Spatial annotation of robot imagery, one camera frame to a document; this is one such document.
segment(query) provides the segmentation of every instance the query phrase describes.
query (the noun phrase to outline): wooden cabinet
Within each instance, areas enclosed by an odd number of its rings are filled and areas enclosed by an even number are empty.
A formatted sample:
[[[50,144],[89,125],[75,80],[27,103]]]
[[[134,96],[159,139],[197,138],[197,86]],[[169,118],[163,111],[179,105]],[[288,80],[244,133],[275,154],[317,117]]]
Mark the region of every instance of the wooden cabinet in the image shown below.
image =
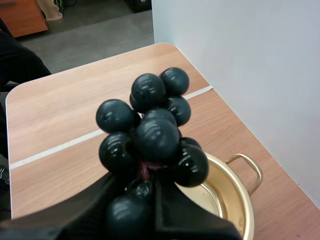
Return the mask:
[[[48,30],[35,0],[0,0],[0,18],[14,37]]]

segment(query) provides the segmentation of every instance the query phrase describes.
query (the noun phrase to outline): black grape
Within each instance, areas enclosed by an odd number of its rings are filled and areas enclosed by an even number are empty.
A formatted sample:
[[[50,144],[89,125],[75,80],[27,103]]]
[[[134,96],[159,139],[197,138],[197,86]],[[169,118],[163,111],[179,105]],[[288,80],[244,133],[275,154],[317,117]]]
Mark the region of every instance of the black grape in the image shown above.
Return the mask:
[[[138,168],[132,138],[124,132],[114,132],[101,143],[99,158],[102,165],[114,174],[123,174]]]
[[[193,138],[191,138],[191,137],[181,137],[181,138],[180,138],[180,144],[183,144],[183,145],[186,145],[186,144],[187,144],[187,145],[193,145],[193,146],[196,146],[196,147],[202,149],[201,146],[200,146],[200,144],[199,144],[196,140],[194,140]]]
[[[135,112],[124,101],[109,99],[99,106],[95,120],[107,133],[128,132],[134,125]]]
[[[196,146],[181,145],[180,147],[180,157],[171,169],[173,180],[184,187],[202,184],[209,173],[206,154]]]
[[[137,102],[132,96],[132,94],[130,94],[129,101],[130,101],[131,107],[138,113],[143,114],[150,109],[150,107],[143,105],[143,103]]]
[[[149,201],[152,197],[152,192],[152,182],[139,179],[128,186],[126,194],[135,195],[142,200]]]
[[[165,84],[157,75],[146,73],[133,82],[131,95],[137,105],[152,108],[165,100]]]
[[[126,194],[107,206],[105,224],[108,239],[149,240],[153,233],[153,212],[147,201]]]
[[[148,119],[167,119],[169,120],[175,127],[177,126],[177,122],[175,117],[172,115],[170,111],[164,108],[156,108],[148,111],[144,116],[144,120]]]
[[[181,96],[189,88],[187,73],[178,67],[170,67],[160,74],[168,96]]]
[[[140,117],[140,115],[138,113],[135,112],[134,113],[134,118],[133,118],[133,126],[135,128],[138,127],[140,122],[141,122],[141,117]]]
[[[179,132],[179,137],[182,138],[182,133],[179,128],[178,128],[178,132]]]
[[[187,100],[183,97],[169,97],[164,106],[173,114],[178,127],[189,121],[191,117],[191,108]]]
[[[166,119],[143,120],[135,132],[135,143],[147,161],[164,161],[178,149],[179,133]]]

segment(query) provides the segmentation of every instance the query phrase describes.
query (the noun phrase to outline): brass pot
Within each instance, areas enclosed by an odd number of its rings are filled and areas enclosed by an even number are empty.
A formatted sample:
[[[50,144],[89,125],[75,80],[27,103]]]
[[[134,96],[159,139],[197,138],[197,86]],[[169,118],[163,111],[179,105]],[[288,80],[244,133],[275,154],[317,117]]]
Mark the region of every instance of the brass pot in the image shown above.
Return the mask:
[[[255,216],[250,196],[262,182],[262,170],[254,160],[241,153],[232,155],[226,162],[208,153],[206,155],[210,164],[205,182],[197,187],[178,187],[203,209],[232,222],[244,240],[253,240]],[[239,158],[243,158],[257,174],[256,182],[248,191],[238,175],[228,166]]]

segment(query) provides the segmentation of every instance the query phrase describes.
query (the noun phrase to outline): pot handle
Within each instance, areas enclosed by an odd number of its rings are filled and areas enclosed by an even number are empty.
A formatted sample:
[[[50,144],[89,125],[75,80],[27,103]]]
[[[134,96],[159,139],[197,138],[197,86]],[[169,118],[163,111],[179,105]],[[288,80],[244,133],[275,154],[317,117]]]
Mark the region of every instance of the pot handle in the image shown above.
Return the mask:
[[[248,190],[248,194],[249,196],[251,196],[261,185],[262,179],[263,179],[263,173],[261,168],[259,167],[259,165],[250,157],[248,157],[247,155],[244,155],[242,153],[237,153],[232,155],[231,157],[229,157],[226,160],[226,164],[230,164],[232,163],[234,160],[239,159],[239,158],[243,158],[247,164],[249,164],[249,166],[255,171],[256,175],[257,175],[257,180],[255,181],[255,183],[253,184],[253,186]]]

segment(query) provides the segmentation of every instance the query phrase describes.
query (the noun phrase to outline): table surface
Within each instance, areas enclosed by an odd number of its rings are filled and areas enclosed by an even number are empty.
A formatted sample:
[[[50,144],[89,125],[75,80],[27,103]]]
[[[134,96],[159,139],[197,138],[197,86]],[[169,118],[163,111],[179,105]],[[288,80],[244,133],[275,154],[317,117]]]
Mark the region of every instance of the table surface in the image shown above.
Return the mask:
[[[209,84],[173,45],[160,43],[27,82],[7,97],[12,217],[59,203],[88,187],[107,170],[98,158],[106,134],[94,134],[95,112],[106,99],[129,100],[140,74],[177,66],[190,76],[187,94]],[[313,240],[320,211],[258,139],[213,90],[188,100],[192,116],[182,126],[203,150],[222,160],[252,157],[264,179],[251,196],[255,240]],[[81,139],[66,146],[65,143]],[[249,187],[256,174],[244,161],[230,165]]]

